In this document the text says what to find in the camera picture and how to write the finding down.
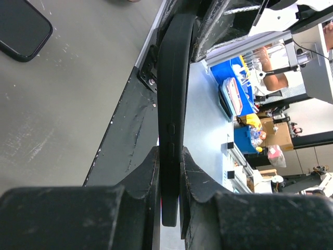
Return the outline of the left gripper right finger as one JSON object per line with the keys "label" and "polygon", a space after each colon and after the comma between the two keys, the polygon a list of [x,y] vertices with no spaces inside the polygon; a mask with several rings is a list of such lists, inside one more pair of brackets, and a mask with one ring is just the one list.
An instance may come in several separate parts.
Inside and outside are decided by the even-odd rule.
{"label": "left gripper right finger", "polygon": [[181,238],[186,249],[332,249],[332,200],[319,195],[235,194],[183,150]]}

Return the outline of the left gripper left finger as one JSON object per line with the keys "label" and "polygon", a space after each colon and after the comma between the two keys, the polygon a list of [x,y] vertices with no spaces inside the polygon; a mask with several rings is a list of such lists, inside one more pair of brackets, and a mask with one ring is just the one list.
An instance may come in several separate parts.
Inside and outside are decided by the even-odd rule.
{"label": "left gripper left finger", "polygon": [[159,249],[159,152],[114,186],[21,187],[1,196],[1,249]]}

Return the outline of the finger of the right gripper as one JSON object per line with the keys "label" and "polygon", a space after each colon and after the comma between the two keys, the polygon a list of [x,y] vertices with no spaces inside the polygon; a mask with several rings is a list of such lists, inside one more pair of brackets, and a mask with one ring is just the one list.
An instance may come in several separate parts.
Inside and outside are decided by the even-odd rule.
{"label": "finger of the right gripper", "polygon": [[157,42],[161,42],[171,20],[176,14],[184,13],[189,1],[186,0],[171,0],[166,2],[165,9],[162,13],[160,23],[157,28]]}
{"label": "finger of the right gripper", "polygon": [[191,61],[199,62],[214,48],[244,39],[262,5],[262,1],[191,1],[198,26]]}

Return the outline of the person forearm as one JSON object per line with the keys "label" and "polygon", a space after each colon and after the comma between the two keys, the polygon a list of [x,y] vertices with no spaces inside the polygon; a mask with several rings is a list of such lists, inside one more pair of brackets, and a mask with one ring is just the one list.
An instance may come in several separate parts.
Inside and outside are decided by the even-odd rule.
{"label": "person forearm", "polygon": [[[268,72],[274,70],[272,66],[272,61],[268,55],[266,47],[260,47],[254,50],[256,55],[259,57],[259,62],[262,66],[262,71]],[[255,86],[255,90],[259,96],[264,96],[270,94],[271,92],[276,92],[282,88],[288,86],[288,80],[284,73],[278,75],[266,76],[263,80],[260,80],[259,84]]]}

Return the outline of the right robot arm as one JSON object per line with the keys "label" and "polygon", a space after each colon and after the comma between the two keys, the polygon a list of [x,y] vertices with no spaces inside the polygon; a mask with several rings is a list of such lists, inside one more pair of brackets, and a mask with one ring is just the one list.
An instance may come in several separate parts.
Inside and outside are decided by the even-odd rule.
{"label": "right robot arm", "polygon": [[157,28],[159,49],[185,14],[194,24],[190,62],[215,66],[274,39],[288,39],[332,17],[332,1],[167,1]]}

